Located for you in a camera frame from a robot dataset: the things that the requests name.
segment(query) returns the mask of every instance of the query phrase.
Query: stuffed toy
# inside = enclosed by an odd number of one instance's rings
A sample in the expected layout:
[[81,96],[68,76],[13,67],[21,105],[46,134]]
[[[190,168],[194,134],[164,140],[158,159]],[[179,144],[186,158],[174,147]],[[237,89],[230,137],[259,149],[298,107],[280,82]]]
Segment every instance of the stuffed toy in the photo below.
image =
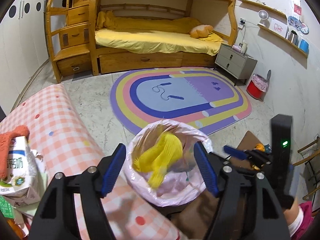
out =
[[194,27],[189,33],[191,38],[202,38],[207,37],[210,32],[213,31],[213,27],[211,25],[199,25]]

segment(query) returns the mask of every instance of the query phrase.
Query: blue cup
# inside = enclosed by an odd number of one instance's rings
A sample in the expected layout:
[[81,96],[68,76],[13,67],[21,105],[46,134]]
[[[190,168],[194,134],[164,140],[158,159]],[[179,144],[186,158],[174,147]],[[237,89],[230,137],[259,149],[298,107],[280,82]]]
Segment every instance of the blue cup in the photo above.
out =
[[299,48],[302,49],[305,53],[309,53],[309,44],[305,40],[301,40]]

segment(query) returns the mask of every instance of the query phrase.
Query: yellow blanket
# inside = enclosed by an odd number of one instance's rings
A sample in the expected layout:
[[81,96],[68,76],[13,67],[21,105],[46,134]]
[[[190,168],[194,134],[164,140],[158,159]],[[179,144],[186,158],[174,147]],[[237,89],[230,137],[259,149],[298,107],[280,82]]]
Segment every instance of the yellow blanket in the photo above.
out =
[[198,25],[201,25],[201,23],[197,19],[190,17],[184,17],[177,20],[132,19],[115,17],[112,11],[100,11],[98,14],[96,30],[100,30],[105,27],[113,30],[139,29],[189,33],[192,28]]
[[126,49],[130,52],[144,53],[175,53],[178,51],[206,53],[214,56],[218,53],[223,39],[210,34],[210,41],[194,39],[189,34],[170,33],[152,30],[110,30],[102,29],[95,32],[96,43],[105,47]]

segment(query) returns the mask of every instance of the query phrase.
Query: rainbow rug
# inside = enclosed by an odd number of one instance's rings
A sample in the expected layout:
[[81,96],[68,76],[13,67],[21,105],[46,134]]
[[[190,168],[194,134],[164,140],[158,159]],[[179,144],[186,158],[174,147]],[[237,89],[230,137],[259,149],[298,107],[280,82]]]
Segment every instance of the rainbow rug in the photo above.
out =
[[147,124],[173,119],[209,135],[251,113],[241,89],[202,67],[132,70],[113,84],[111,106],[133,134]]

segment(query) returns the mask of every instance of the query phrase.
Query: wardrobe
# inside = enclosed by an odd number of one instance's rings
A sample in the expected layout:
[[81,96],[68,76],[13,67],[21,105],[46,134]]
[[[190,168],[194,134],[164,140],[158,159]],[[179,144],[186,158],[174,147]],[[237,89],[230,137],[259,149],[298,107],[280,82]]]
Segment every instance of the wardrobe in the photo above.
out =
[[0,106],[7,115],[48,59],[44,10],[45,0],[15,0],[0,23]]

